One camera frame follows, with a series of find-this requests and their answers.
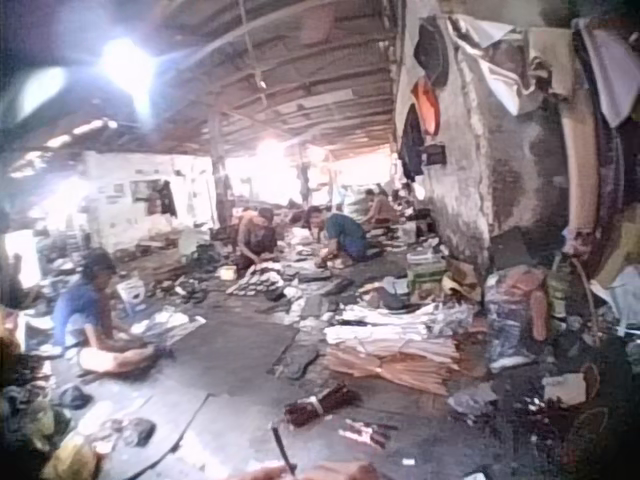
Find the ceiling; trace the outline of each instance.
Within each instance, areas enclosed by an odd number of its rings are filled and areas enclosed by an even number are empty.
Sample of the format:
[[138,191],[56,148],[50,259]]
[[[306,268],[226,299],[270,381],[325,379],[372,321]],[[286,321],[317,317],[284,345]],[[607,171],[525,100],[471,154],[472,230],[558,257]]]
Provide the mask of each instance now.
[[[276,138],[340,159],[391,140],[396,0],[129,0],[100,10],[104,3],[70,2],[76,23],[63,30],[76,37],[59,43],[74,53],[46,61],[67,65],[74,80],[13,126],[6,145],[14,157],[105,117],[118,128],[64,148],[209,155],[213,141],[235,157]],[[115,31],[159,59],[147,119],[91,61],[77,64],[81,47],[95,56]]]

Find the blue t-shirt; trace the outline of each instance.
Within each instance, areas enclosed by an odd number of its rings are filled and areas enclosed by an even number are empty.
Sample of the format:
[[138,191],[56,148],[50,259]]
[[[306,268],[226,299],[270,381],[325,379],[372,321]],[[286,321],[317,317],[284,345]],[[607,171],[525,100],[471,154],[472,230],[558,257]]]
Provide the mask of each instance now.
[[61,347],[69,346],[68,330],[82,330],[84,325],[97,326],[100,321],[100,294],[83,280],[62,293],[53,310],[53,340]]
[[367,253],[367,234],[349,215],[332,213],[325,225],[329,240],[338,240],[340,248],[354,260],[364,259]]

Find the sitting man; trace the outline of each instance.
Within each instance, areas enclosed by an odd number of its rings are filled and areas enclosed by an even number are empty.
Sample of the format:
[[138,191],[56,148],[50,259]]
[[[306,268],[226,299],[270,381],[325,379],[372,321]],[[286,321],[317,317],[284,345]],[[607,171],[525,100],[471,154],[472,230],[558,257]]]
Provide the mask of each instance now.
[[367,235],[362,226],[353,218],[343,213],[327,214],[320,207],[309,207],[307,210],[309,225],[318,234],[325,230],[329,239],[329,246],[320,253],[316,262],[318,266],[325,265],[328,260],[340,258],[343,266],[353,261],[359,262],[366,258]]
[[371,206],[369,214],[364,218],[362,223],[381,226],[398,223],[398,212],[396,212],[396,209],[393,208],[393,205],[389,202],[387,193],[384,190],[376,194],[369,188],[364,194]]
[[[100,373],[121,373],[150,364],[153,347],[129,333],[111,317],[107,288],[116,268],[101,249],[89,253],[81,279],[60,295],[53,311],[54,342],[63,348],[78,348],[79,366]],[[115,339],[113,330],[126,339]]]
[[273,216],[273,210],[270,208],[260,208],[257,213],[243,214],[238,227],[238,273],[242,274],[252,265],[274,258],[278,241],[276,231],[272,227]]

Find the person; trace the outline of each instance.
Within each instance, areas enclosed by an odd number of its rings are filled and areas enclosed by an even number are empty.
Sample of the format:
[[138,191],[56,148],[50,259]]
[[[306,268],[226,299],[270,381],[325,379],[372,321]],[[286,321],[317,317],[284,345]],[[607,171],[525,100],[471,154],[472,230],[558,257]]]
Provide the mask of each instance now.
[[316,262],[326,264],[328,260],[342,257],[347,261],[362,261],[367,254],[367,235],[358,222],[344,213],[328,215],[320,207],[309,207],[307,210],[309,225],[319,233],[326,231],[329,240],[327,249],[320,253]]
[[[90,252],[80,280],[60,295],[53,311],[54,344],[76,353],[84,370],[122,373],[155,359],[153,347],[111,316],[107,289],[115,273],[105,250]],[[114,330],[125,338],[115,338]]]
[[364,194],[371,206],[369,214],[364,218],[362,223],[391,225],[398,222],[398,212],[396,212],[396,209],[393,208],[393,205],[389,202],[387,192],[381,190],[376,194],[373,189],[368,188]]
[[244,272],[254,264],[271,260],[278,244],[273,228],[273,210],[260,208],[258,212],[244,212],[238,226],[238,250],[236,260],[239,272]]
[[[227,480],[286,480],[291,479],[287,475],[285,466],[263,467],[238,477]],[[368,463],[323,463],[298,476],[300,480],[380,480],[376,469]]]

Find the dirty wall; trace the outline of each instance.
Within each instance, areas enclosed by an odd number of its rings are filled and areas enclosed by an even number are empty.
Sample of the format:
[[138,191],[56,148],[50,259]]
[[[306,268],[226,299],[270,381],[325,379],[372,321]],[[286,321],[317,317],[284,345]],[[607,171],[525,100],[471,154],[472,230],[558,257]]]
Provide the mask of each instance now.
[[[91,183],[89,230],[95,244],[113,252],[140,239],[194,222],[215,223],[215,185],[211,160],[186,155],[86,152],[86,178]],[[177,218],[148,215],[147,189],[168,180]]]
[[[563,11],[561,3],[407,0],[395,111],[398,135],[413,102],[411,88],[424,75],[413,58],[421,18],[466,13],[518,26],[542,26],[553,8]],[[425,167],[423,178],[416,181],[423,183],[440,234],[454,254],[486,266],[491,236],[520,226],[527,236],[540,240],[549,232],[559,233],[566,224],[562,130],[552,105],[513,117],[493,97],[475,61],[453,48],[444,17],[439,23],[447,40],[450,70],[447,85],[438,92],[440,133],[429,142],[446,145],[447,164]]]

